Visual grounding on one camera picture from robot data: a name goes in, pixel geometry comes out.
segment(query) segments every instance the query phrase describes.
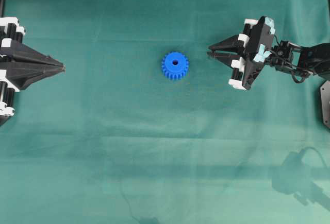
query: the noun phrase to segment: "teal fabric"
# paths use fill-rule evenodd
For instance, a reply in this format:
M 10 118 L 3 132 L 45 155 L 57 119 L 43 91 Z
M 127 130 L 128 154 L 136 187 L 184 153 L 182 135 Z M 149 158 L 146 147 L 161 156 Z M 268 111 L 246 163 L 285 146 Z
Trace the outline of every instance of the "teal fabric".
M 238 91 L 206 55 L 262 15 L 280 39 L 329 42 L 327 0 L 7 0 L 24 43 L 67 71 L 16 95 L 0 128 L 0 223 L 326 223 L 327 208 L 272 184 L 307 146 L 330 163 L 323 80 L 268 67 Z M 174 50 L 190 62 L 176 82 L 160 69 Z M 309 149 L 310 171 L 291 165 L 280 186 L 311 198 L 310 180 L 327 206 L 319 157 Z

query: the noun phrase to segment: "robotic arm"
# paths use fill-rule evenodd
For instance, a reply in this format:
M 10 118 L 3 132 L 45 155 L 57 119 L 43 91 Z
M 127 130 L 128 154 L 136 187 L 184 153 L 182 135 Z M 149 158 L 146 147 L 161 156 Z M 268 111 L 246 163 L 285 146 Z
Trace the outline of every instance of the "robotic arm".
M 272 19 L 245 19 L 243 33 L 211 45 L 208 54 L 233 69 L 228 83 L 236 89 L 249 90 L 265 65 L 290 74 L 296 83 L 311 75 L 330 80 L 330 43 L 302 47 L 276 39 L 277 45 L 272 47 L 274 37 Z M 293 64 L 293 52 L 300 53 L 297 65 Z
M 32 83 L 65 71 L 65 66 L 22 44 L 24 27 L 0 18 L 0 126 L 14 116 L 14 95 Z

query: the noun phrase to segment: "green cloth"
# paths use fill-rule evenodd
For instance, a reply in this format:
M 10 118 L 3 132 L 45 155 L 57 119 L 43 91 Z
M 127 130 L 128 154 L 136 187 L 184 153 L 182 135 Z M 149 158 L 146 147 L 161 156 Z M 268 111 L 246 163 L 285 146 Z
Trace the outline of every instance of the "green cloth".
M 329 42 L 327 0 L 6 0 L 23 42 L 66 65 L 15 96 L 0 128 L 0 223 L 327 223 L 272 186 L 290 152 L 312 146 L 330 163 L 318 88 L 265 67 L 250 91 L 207 47 L 266 15 L 279 39 Z M 170 81 L 160 62 L 187 55 Z M 330 197 L 317 153 L 303 157 Z M 313 187 L 305 188 L 313 194 Z

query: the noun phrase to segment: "blue gear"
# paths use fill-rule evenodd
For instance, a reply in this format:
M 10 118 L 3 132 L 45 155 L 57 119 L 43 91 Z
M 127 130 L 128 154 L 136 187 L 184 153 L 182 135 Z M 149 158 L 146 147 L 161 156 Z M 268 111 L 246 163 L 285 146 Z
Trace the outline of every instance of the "blue gear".
M 189 62 L 185 55 L 177 51 L 167 54 L 161 61 L 161 71 L 172 80 L 183 78 L 188 72 Z

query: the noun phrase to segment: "metal plate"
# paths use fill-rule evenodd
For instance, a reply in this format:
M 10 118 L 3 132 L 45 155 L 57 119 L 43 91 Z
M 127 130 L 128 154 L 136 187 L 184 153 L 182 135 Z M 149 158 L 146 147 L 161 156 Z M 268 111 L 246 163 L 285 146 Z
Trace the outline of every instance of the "metal plate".
M 323 123 L 330 129 L 330 81 L 326 81 L 321 87 Z

